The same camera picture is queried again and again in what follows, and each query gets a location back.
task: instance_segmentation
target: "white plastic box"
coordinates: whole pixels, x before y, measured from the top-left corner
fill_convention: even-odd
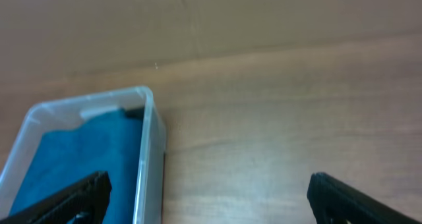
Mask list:
[[[133,223],[161,223],[166,128],[155,108],[152,92],[146,86],[33,106],[25,116],[0,176],[0,219],[8,216],[44,133],[74,129],[91,117],[119,108],[130,110],[141,107],[144,107],[144,120]]]

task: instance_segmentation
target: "blue cloth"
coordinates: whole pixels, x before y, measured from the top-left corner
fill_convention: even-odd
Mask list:
[[[142,121],[118,110],[75,130],[44,134],[11,214],[95,171],[108,171],[112,190],[103,223],[132,223],[141,133]]]

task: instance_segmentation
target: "wooden table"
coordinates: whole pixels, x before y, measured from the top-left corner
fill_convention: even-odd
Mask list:
[[[422,221],[422,34],[0,85],[0,161],[39,101],[149,86],[168,129],[163,223],[314,223],[326,171]]]

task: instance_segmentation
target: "translucent plastic container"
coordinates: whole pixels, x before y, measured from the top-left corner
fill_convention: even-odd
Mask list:
[[[166,128],[146,86],[39,103],[26,114],[0,176],[0,219],[8,216],[42,135],[74,129],[87,119],[119,108],[144,107],[133,223],[161,223]]]

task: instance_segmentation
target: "folded towel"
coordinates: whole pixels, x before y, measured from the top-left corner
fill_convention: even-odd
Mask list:
[[[103,223],[131,223],[141,133],[142,120],[118,110],[90,119],[75,130],[44,134],[11,214],[94,171],[108,171],[112,191]]]

